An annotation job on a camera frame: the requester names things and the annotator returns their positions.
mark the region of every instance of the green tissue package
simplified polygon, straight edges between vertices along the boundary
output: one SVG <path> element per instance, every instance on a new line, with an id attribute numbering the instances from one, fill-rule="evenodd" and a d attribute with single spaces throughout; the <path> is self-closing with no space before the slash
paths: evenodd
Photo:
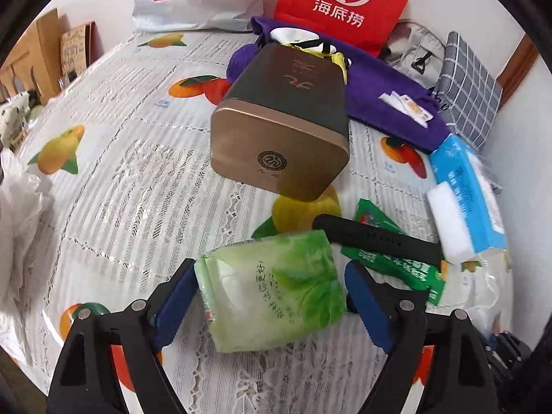
<path id="1" fill-rule="evenodd" d="M 341 319 L 345 299 L 322 230 L 215 249 L 195 262 L 219 352 L 285 345 Z"/>
<path id="2" fill-rule="evenodd" d="M 370 226 L 381 227 L 391 232 L 404 233 L 382 210 L 366 199 L 358 201 L 354 220 Z M 367 252 L 354 247 L 343 247 L 341 253 L 346 257 L 360 261 L 367 268 L 402 280 L 413 290 L 423 291 L 429 288 L 429 301 L 433 305 L 438 305 L 441 300 L 445 282 L 434 266 L 414 260 Z"/>

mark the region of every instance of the green wrapper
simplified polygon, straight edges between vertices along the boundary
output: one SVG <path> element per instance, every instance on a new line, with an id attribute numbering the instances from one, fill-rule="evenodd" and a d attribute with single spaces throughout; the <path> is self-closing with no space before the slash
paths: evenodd
<path id="1" fill-rule="evenodd" d="M 391 232 L 404 233 L 382 210 L 366 199 L 358 201 L 354 220 Z M 434 266 L 414 260 L 366 252 L 354 247 L 343 247 L 341 253 L 353 260 L 360 261 L 367 268 L 402 280 L 413 290 L 423 291 L 429 288 L 430 303 L 433 305 L 438 305 L 441 300 L 445 282 Z"/>

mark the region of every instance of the blue tissue package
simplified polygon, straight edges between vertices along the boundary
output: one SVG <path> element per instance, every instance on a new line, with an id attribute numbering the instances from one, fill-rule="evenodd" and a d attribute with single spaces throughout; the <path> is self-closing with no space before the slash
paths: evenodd
<path id="1" fill-rule="evenodd" d="M 437 183 L 448 182 L 460 205 L 476 253 L 506 249 L 499 206 L 476 153 L 456 135 L 449 135 L 430 155 Z"/>

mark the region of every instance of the purple cloth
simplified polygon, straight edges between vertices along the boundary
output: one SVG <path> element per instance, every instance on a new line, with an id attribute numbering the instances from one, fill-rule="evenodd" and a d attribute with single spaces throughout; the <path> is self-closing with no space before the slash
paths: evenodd
<path id="1" fill-rule="evenodd" d="M 233 54 L 226 71 L 228 80 L 232 83 L 255 58 L 260 48 L 271 42 L 270 32 L 273 29 L 296 27 L 268 17 L 253 17 L 251 24 L 253 33 L 259 39 L 256 44 L 245 45 Z M 439 105 L 429 90 L 361 49 L 323 34 L 319 36 L 352 61 L 345 87 L 349 117 L 396 136 L 428 153 L 436 150 L 448 137 L 451 131 L 438 114 Z M 383 93 L 390 95 L 392 91 L 410 96 L 433 115 L 427 128 L 379 99 Z"/>

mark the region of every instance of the silver rivet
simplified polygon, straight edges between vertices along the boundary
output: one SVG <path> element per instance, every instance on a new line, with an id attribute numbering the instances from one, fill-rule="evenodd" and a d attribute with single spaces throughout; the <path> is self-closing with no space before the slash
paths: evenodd
<path id="1" fill-rule="evenodd" d="M 91 312 L 88 308 L 82 308 L 82 310 L 78 312 L 78 318 L 86 319 L 88 316 L 90 316 L 90 314 Z"/>
<path id="2" fill-rule="evenodd" d="M 146 301 L 139 298 L 138 300 L 132 302 L 132 305 L 130 307 L 134 311 L 142 311 L 146 307 Z"/>
<path id="3" fill-rule="evenodd" d="M 412 311 L 414 309 L 414 304 L 410 300 L 401 300 L 398 305 L 403 311 Z"/>
<path id="4" fill-rule="evenodd" d="M 467 313 L 463 309 L 455 309 L 454 315 L 459 318 L 461 321 L 467 319 Z"/>

